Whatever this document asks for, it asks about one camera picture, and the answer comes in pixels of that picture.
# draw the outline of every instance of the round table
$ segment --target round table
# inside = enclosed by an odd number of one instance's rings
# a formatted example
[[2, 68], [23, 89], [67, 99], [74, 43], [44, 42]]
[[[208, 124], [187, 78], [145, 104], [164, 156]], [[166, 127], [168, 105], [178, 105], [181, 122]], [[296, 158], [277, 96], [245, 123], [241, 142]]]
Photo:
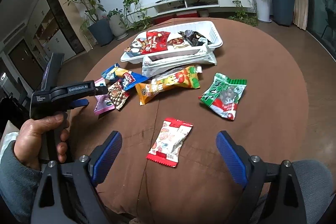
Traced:
[[[199, 20], [172, 19], [156, 28]], [[100, 118], [93, 114], [94, 97], [88, 98], [88, 107], [71, 111], [70, 146], [75, 157], [89, 155], [111, 131], [121, 133], [122, 149], [97, 191], [107, 207], [137, 216], [142, 223], [224, 223], [242, 189], [217, 151], [219, 131], [226, 130], [250, 155], [278, 164], [293, 160], [305, 135], [308, 96], [293, 57], [257, 28], [225, 19], [205, 20], [215, 24], [224, 44], [214, 51], [218, 65], [203, 66], [200, 89], [166, 91], [144, 106], [139, 105], [134, 89], [121, 111]], [[120, 62], [133, 39], [105, 55], [85, 80], [99, 79], [105, 69]], [[141, 73], [141, 63], [120, 65]], [[216, 72], [247, 79], [234, 121], [219, 117], [198, 100]], [[176, 168], [146, 160], [167, 117], [194, 124]]]

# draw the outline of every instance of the human hand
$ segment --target human hand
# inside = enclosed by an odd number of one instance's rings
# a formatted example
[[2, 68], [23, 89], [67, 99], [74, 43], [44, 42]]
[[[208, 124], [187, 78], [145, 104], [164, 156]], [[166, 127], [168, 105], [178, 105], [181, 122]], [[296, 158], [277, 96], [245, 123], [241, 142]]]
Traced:
[[[63, 114], [45, 117], [40, 120], [29, 119], [26, 121], [16, 139], [14, 154], [16, 158], [25, 166], [41, 170], [38, 155], [42, 144], [42, 134], [58, 128], [63, 122]], [[60, 163], [66, 161], [66, 151], [68, 145], [65, 141], [69, 138], [69, 131], [63, 129], [60, 135], [61, 142], [57, 145], [58, 160]]]

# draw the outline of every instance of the blue gripper pad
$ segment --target blue gripper pad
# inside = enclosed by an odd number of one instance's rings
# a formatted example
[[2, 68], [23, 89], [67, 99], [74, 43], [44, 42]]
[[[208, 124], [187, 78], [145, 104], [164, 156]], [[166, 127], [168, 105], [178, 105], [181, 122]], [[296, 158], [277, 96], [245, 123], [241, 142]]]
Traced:
[[242, 187], [245, 187], [248, 182], [245, 165], [222, 132], [219, 132], [217, 135], [216, 145], [232, 175], [233, 180]]
[[94, 186], [103, 183], [123, 143], [119, 132], [113, 131], [90, 155], [89, 173]]
[[78, 99], [71, 102], [70, 108], [74, 109], [76, 107], [87, 106], [88, 104], [89, 104], [88, 99]]

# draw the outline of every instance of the white plant pot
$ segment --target white plant pot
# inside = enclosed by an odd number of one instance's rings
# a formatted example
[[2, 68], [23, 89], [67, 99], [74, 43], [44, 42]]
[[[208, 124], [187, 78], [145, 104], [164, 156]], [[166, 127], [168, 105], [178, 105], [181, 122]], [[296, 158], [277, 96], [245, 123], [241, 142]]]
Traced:
[[257, 16], [261, 22], [271, 23], [269, 12], [271, 8], [271, 0], [255, 0], [257, 3]]
[[128, 8], [129, 12], [135, 12], [135, 10], [139, 10], [141, 7], [140, 3], [138, 3], [137, 5], [135, 5], [134, 3], [131, 3], [130, 7]]
[[114, 34], [114, 36], [117, 38], [117, 40], [120, 40], [128, 35], [126, 26], [121, 21], [120, 14], [116, 14], [111, 16], [110, 18], [110, 28]]

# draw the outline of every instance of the tv stand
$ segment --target tv stand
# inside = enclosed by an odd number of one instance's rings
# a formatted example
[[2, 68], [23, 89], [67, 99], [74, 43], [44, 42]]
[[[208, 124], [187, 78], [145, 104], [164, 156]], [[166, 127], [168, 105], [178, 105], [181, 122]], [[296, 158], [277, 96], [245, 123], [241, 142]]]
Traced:
[[[239, 0], [244, 8], [252, 9], [254, 7], [253, 0]], [[151, 3], [148, 5], [142, 5], [146, 16], [157, 17], [167, 14], [174, 14], [187, 10], [199, 10], [199, 9], [214, 9], [218, 8], [230, 8], [228, 10], [234, 10], [236, 2], [234, 0], [164, 0], [159, 3]], [[141, 19], [140, 12], [130, 12], [128, 15], [130, 22], [137, 22]]]

